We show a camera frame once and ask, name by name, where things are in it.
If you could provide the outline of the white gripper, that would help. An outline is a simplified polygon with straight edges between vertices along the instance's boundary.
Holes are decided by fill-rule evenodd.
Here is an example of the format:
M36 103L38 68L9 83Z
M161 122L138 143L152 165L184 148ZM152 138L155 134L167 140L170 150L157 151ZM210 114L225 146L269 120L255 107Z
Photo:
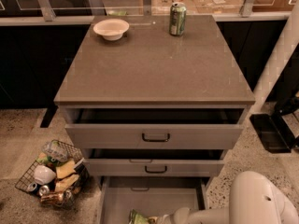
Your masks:
M186 224L190 211L190 208L182 207L170 215L163 215L162 217L149 217L149 224Z

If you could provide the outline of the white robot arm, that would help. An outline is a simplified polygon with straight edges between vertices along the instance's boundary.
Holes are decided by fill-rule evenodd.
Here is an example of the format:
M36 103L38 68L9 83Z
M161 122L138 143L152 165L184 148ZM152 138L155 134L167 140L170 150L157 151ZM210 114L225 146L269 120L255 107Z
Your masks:
M182 207L156 217L155 224L299 224L299 216L289 198L267 177L246 171L234 179L228 207Z

